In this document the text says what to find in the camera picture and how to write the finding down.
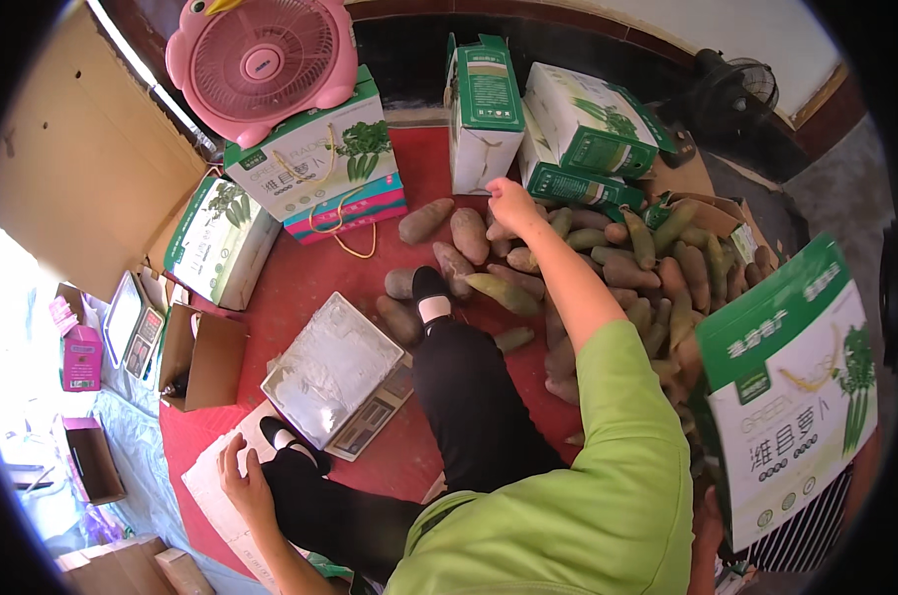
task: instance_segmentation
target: electric fan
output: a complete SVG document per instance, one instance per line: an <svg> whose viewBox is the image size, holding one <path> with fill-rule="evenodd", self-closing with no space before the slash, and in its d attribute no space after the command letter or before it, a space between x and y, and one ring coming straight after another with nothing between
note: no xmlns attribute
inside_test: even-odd
<svg viewBox="0 0 898 595"><path fill-rule="evenodd" d="M347 101L357 82L343 0L188 0L165 60L198 117L242 149L288 116Z"/></svg>
<svg viewBox="0 0 898 595"><path fill-rule="evenodd" d="M677 145L676 153L661 152L672 168L696 152L687 128L705 135L737 134L759 125L779 100L772 69L752 58L726 61L718 52L701 50L693 58L693 77L687 92L651 105Z"/></svg>

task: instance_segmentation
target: digital scale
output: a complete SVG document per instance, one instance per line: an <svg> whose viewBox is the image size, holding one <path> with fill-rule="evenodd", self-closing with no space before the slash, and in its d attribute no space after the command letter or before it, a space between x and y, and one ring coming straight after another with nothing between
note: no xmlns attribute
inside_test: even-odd
<svg viewBox="0 0 898 595"><path fill-rule="evenodd" d="M148 301L138 276L126 271L112 296L102 333L112 367L142 380L152 353L162 338L162 316Z"/></svg>

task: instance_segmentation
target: hand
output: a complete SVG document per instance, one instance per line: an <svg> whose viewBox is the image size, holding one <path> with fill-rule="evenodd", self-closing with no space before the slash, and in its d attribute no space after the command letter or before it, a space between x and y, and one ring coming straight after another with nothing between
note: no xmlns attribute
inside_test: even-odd
<svg viewBox="0 0 898 595"><path fill-rule="evenodd" d="M238 469L238 451L247 446L247 441L238 432L227 447L218 455L218 478L221 490L227 495L231 504L238 510L250 529L273 525L277 526L274 513L274 496L261 470L258 451L251 448L247 451L247 475L241 477Z"/></svg>
<svg viewBox="0 0 898 595"><path fill-rule="evenodd" d="M544 223L535 201L521 184L508 178L496 178L486 184L485 189L492 193L489 199L492 216L505 229L521 236L532 223Z"/></svg>
<svg viewBox="0 0 898 595"><path fill-rule="evenodd" d="M703 495L703 502L693 513L693 551L694 554L706 554L713 557L717 554L720 542L723 541L723 516L717 505L717 490L711 485Z"/></svg>

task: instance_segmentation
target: black fan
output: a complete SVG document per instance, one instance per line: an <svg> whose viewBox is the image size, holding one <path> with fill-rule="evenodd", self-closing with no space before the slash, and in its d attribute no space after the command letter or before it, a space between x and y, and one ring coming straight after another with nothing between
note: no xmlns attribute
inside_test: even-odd
<svg viewBox="0 0 898 595"><path fill-rule="evenodd" d="M672 168L696 152L687 128L704 135L738 134L759 125L779 100L773 70L752 58L726 61L718 52L701 50L693 58L693 77L687 92L654 105L678 148L661 152Z"/></svg>

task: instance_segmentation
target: black pants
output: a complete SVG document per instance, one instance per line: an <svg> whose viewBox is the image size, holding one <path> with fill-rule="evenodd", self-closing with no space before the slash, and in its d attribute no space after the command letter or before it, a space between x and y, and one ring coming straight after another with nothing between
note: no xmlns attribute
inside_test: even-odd
<svg viewBox="0 0 898 595"><path fill-rule="evenodd" d="M413 387L443 455L449 491L491 492L566 469L538 433L492 337L437 322L414 357ZM320 477L289 448L263 465L283 535L304 549L385 584L425 506Z"/></svg>

